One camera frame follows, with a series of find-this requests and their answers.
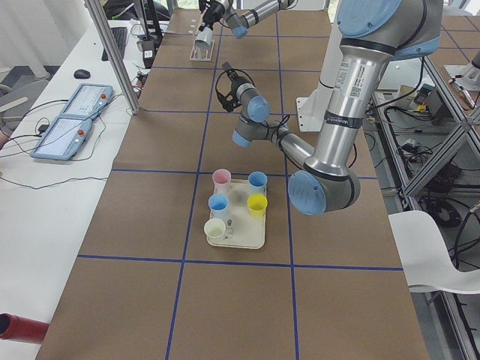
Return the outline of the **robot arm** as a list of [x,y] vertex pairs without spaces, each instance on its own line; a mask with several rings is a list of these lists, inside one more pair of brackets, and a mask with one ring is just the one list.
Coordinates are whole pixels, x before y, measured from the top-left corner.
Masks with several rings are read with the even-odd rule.
[[283,121],[269,121],[269,104],[250,79],[229,63],[229,94],[219,101],[227,111],[241,107],[233,141],[274,143],[296,166],[288,194],[304,215],[320,215],[351,206],[361,185],[347,160],[363,125],[371,96],[390,62],[435,52],[440,44],[441,1],[343,1],[336,23],[342,60],[325,109],[316,145],[291,133]]
[[224,20],[233,35],[237,39],[241,39],[248,33],[248,29],[265,18],[278,11],[288,10],[293,6],[294,1],[264,1],[257,7],[238,15],[233,9],[233,1],[199,1],[202,21],[198,28],[198,37],[213,32],[214,24]]

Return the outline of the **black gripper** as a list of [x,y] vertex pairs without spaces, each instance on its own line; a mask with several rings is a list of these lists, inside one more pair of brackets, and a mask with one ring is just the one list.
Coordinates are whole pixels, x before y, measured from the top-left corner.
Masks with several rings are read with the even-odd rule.
[[202,14],[202,23],[199,27],[200,32],[207,29],[212,31],[212,23],[219,22],[225,14],[225,6],[220,1],[199,0],[199,10]]
[[[244,77],[240,76],[238,74],[239,70],[233,68],[228,61],[225,61],[222,64],[222,68],[223,71],[220,73],[215,82],[215,92],[222,108],[228,113],[231,113],[234,109],[241,106],[239,97],[237,96],[237,91],[240,85],[244,84]],[[224,74],[226,74],[227,78],[231,82],[230,91],[227,94],[222,94],[218,90],[218,83]]]

